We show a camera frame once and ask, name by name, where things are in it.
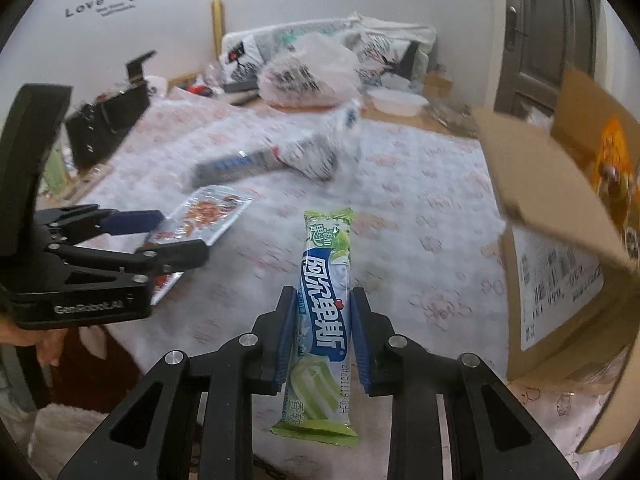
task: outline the bedsheet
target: bedsheet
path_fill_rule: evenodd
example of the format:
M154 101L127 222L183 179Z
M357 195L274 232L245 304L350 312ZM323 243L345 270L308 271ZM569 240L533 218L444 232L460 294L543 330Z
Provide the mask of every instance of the bedsheet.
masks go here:
M84 202L168 214L187 197L181 183L196 160L293 138L318 120L174 91L148 109L113 157L113 173ZM256 200L213 246L209 263L187 272L150 318L113 324L110 332L144 371L175 348L189 355L217 350L272 310L284 285L296 284L303 211L350 205L357 212L353 285L365 288L372 309L430 351L453 358L474 352L503 378L507 299L498 237L504 221L479 143L363 121L362 147L357 184L342 195L293 170L232 183ZM105 236L92 246L132 251L140 241ZM352 367L356 449L270 434L280 394L254 397L254 452L303 478L386 478L391 399L366 397ZM613 447L575 454L604 397L533 387L513 393L584 478L615 457Z

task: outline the ice pop wrapper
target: ice pop wrapper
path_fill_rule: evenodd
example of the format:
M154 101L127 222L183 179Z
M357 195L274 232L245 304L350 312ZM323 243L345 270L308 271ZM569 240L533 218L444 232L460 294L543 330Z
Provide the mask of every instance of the ice pop wrapper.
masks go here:
M306 211L298 289L298 329L289 363L281 436L354 446L349 422L351 319L350 208Z

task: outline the wrapper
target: wrapper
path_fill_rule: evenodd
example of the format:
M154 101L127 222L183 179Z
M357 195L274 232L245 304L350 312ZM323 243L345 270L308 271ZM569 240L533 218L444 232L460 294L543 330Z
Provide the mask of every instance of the wrapper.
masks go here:
M144 247L197 239L212 246L253 200L252 196L226 186L200 188L148 234ZM182 274L158 276L151 305L162 300Z
M271 432L352 446L358 438L349 422L353 211L307 211L305 220L298 329L282 419Z

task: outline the cardboard box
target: cardboard box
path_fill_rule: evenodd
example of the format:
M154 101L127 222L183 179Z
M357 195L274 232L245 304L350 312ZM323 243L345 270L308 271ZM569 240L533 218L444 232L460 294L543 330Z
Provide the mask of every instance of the cardboard box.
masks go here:
M424 76L424 86L422 87L422 95L427 99L429 97L438 97L440 99L449 99L451 97L451 88L453 83L439 72L429 72Z
M638 270L588 181L600 134L613 114L624 126L636 163L640 124L576 70L565 73L550 136L515 118L489 110L474 112L498 208L514 226L502 237L510 304L508 380L561 392L612 390L578 452L626 442L640 419ZM515 240L523 226L597 256L603 278L591 301L529 348L521 324L523 264L516 257ZM565 299L575 298L573 294ZM626 356L621 355L625 348ZM617 380L605 374L586 381L615 359L622 361Z

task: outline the person's hand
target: person's hand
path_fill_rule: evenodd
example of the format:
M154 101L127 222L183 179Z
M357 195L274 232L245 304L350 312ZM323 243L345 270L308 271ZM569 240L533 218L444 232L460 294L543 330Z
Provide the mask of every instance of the person's hand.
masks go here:
M36 347L40 366L58 366L67 329L23 330L7 319L0 319L0 344Z

